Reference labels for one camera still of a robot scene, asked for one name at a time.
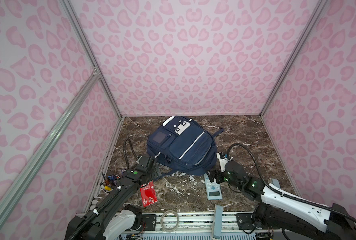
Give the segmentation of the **red booklet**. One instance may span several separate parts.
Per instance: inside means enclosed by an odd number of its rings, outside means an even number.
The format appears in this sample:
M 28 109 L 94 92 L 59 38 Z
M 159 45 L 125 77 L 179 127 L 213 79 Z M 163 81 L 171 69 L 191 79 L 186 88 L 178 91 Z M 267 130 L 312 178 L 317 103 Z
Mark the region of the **red booklet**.
M 140 189 L 143 207 L 148 207 L 158 202 L 157 193 L 153 181 L 144 185 Z

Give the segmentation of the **navy blue student backpack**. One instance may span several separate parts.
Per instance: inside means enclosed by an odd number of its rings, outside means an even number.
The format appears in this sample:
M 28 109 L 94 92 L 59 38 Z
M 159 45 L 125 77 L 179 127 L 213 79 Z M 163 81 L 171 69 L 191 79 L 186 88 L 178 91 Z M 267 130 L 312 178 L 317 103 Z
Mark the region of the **navy blue student backpack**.
M 212 169 L 217 161 L 214 134 L 205 130 L 192 118 L 171 116 L 147 140 L 147 152 L 157 162 L 171 169 L 169 174 L 181 172 L 201 176 Z

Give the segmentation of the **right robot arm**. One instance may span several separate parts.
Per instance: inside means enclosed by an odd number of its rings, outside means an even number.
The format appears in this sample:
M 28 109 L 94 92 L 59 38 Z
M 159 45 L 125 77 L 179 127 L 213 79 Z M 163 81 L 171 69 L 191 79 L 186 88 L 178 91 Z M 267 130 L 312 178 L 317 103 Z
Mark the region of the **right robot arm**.
M 279 228 L 313 240 L 356 239 L 355 223 L 337 213 L 338 205 L 329 210 L 326 206 L 307 204 L 303 199 L 249 175 L 235 161 L 228 161 L 223 168 L 210 170 L 207 175 L 211 182 L 228 183 L 258 203 L 250 219 L 242 222 L 243 226 L 268 230 Z

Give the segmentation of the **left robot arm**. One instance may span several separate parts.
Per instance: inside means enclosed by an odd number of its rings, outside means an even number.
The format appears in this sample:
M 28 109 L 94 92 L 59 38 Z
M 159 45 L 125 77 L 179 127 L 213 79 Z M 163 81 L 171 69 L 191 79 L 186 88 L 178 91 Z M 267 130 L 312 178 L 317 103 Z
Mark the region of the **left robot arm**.
M 152 180 L 154 157 L 140 157 L 139 163 L 123 173 L 117 186 L 83 217 L 68 224 L 66 240 L 115 240 L 130 232 L 140 235 L 146 227 L 142 210 L 124 203 Z

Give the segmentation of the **light green calculator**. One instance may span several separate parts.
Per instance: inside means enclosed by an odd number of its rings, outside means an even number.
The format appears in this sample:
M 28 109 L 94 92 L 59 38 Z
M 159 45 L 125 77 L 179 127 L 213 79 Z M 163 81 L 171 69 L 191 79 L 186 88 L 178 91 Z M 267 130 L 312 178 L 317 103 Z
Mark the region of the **light green calculator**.
M 215 181 L 211 182 L 207 174 L 204 174 L 203 176 L 206 187 L 207 199 L 209 201 L 222 200 L 220 184 L 217 184 Z

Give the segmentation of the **pink pen cup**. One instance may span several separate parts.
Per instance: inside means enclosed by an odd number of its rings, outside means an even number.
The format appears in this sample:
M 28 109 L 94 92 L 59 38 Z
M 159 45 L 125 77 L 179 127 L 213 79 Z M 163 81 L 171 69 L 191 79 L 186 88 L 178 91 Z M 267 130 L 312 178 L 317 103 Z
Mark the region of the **pink pen cup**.
M 99 183 L 101 191 L 105 194 L 109 194 L 118 185 L 118 181 L 121 177 L 118 175 L 106 176 L 103 172 L 101 172 L 101 175 L 103 177 L 103 181 Z

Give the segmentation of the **teal pencil pouch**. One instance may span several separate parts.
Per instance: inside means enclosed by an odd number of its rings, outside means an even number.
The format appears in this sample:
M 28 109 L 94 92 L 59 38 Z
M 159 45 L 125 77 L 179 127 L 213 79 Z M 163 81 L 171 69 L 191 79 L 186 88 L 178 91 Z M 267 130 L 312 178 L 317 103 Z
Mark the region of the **teal pencil pouch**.
M 277 180 L 277 179 L 269 178 L 268 179 L 268 183 L 271 184 L 271 185 L 274 185 L 275 187 L 277 187 L 279 189 L 281 189 L 279 180 Z

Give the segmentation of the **grey-blue bar on rail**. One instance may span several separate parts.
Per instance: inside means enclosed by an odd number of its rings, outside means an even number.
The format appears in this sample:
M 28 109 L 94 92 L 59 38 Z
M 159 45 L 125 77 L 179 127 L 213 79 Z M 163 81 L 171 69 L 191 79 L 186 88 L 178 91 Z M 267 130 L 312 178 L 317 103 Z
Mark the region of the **grey-blue bar on rail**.
M 220 240 L 222 235 L 222 217 L 223 217 L 223 206 L 216 205 L 214 210 L 214 219 L 212 223 L 212 240 Z

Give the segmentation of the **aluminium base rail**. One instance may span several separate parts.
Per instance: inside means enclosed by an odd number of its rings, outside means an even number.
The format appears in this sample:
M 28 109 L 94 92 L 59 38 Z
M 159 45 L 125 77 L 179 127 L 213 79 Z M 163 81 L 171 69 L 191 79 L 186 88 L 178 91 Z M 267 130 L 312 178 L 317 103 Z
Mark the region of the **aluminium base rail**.
M 143 231 L 135 236 L 130 232 L 122 234 L 116 240 L 212 240 L 212 223 L 214 212 L 169 213 L 164 216 L 156 214 L 157 222 L 154 231 Z M 249 220 L 251 212 L 224 212 L 222 217 L 222 235 L 220 240 L 304 240 L 306 237 L 286 230 L 256 229 L 243 226 Z

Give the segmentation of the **aluminium frame strut left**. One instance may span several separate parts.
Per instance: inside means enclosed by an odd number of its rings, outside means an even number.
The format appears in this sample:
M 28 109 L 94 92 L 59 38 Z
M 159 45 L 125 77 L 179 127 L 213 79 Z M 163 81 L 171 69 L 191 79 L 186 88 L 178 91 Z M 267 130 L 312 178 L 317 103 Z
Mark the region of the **aluminium frame strut left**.
M 90 76 L 89 80 L 84 84 L 79 93 L 66 108 L 47 137 L 39 145 L 29 162 L 0 200 L 0 230 L 99 79 L 100 75 L 98 73 L 93 73 Z

